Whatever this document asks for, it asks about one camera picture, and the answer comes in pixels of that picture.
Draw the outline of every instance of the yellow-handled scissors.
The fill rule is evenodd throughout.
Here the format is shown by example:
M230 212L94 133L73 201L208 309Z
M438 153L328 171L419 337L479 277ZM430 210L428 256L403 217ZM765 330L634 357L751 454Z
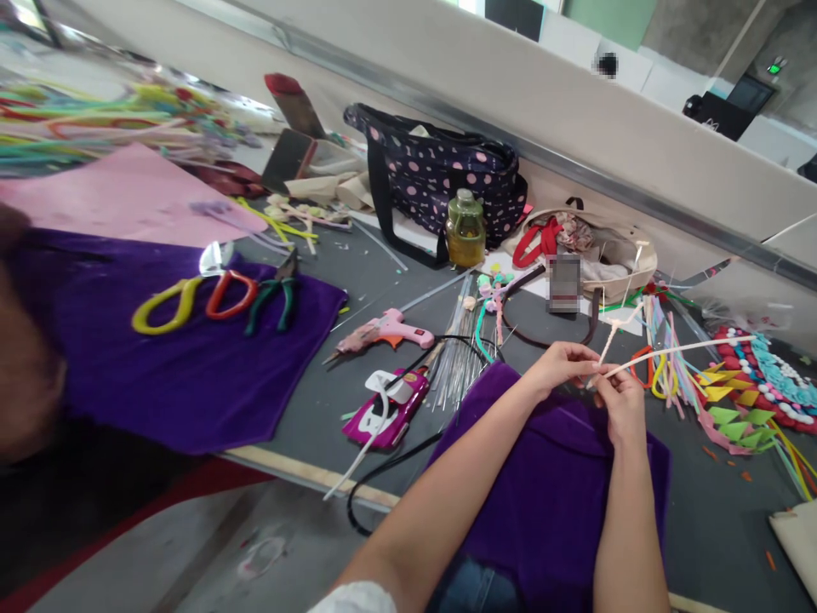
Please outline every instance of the yellow-handled scissors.
M218 243L211 243L202 253L198 261L197 277L189 279L181 279L173 287L169 287L163 292L154 295L144 304L142 304L131 319L131 325L134 330L143 335L162 335L183 326L193 312L193 302L196 299L196 290L202 284L202 281L207 277L220 277L218 284L213 290L213 294L207 303L206 313L211 319L227 319L244 311L255 300L258 294L258 284L251 278L244 277L242 274L234 270L225 270L222 266L223 261L229 261L232 255L232 244L228 244L225 253L222 253L221 246ZM247 286L247 293L244 297L230 308L220 311L219 307L224 293L227 290L227 285L233 280L237 279L239 282ZM160 326L151 326L147 323L153 309L158 307L165 301L170 300L176 295L180 295L179 306L176 308L176 313L169 322Z

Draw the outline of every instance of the woman's left hand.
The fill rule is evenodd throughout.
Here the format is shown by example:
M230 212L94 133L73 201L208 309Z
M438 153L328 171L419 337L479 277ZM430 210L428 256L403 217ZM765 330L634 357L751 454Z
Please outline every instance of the woman's left hand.
M528 369L518 385L527 389L537 403L547 398L553 388L571 381L584 387L580 377L595 375L601 356L579 343L555 342L536 363Z

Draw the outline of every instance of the pink electrical device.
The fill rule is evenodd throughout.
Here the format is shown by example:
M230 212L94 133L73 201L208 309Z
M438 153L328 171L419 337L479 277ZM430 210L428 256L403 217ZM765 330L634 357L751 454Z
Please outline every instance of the pink electrical device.
M401 375L405 369L395 370L395 375ZM409 429L409 422L414 413L426 397L429 388L428 379L417 370L413 370L403 377L403 381L412 388L412 394L403 404L398 404L389 398L387 410L388 420L378 437L372 442L372 447L376 449L391 449L396 447ZM380 427L382 412L380 406L383 401L379 394L375 394L366 404L364 404L357 414L351 418L345 426L343 433L360 444L366 444L373 434L377 433Z

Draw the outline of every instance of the human hand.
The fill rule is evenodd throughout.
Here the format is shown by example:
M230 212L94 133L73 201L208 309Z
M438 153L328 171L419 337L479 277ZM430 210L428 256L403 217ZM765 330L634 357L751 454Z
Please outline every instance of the human hand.
M555 342L528 369L519 384L527 388L537 403L547 398L553 388L571 381L576 387L584 387L580 379L598 372L598 353L579 343Z
M607 406L610 442L619 450L625 447L643 447L647 444L647 422L644 415L644 390L625 370L609 379L602 375L617 368L605 364L596 379L596 406Z

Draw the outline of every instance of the navy polka dot bag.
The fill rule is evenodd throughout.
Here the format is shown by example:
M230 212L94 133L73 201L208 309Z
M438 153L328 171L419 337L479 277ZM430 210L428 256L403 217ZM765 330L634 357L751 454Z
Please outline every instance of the navy polka dot bag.
M396 250L428 266L448 263L448 201L461 187L483 200L488 249L499 247L516 230L528 199L528 182L519 175L519 158L510 145L363 104L348 106L343 118L366 136L375 212L380 230ZM428 136L416 135L418 126ZM438 236L436 256L395 236L392 207Z

